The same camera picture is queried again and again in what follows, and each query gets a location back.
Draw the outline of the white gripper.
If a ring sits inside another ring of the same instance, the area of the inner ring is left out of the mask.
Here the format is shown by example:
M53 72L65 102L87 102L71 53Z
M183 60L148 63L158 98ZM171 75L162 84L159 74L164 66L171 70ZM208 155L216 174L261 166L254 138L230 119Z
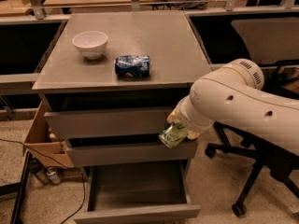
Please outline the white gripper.
M190 94L184 97L167 117L168 123L181 123L187 128L187 138L190 140L197 139L199 133L208 130L213 124L214 120L209 119L203 115L199 110L201 97L195 94Z

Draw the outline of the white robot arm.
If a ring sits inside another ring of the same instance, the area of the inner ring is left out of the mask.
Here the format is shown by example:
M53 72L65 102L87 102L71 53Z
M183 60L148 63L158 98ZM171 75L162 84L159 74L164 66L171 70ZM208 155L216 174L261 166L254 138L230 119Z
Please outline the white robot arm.
M217 121L299 154L299 101L262 90L263 72L237 59L198 78L168 116L194 133Z

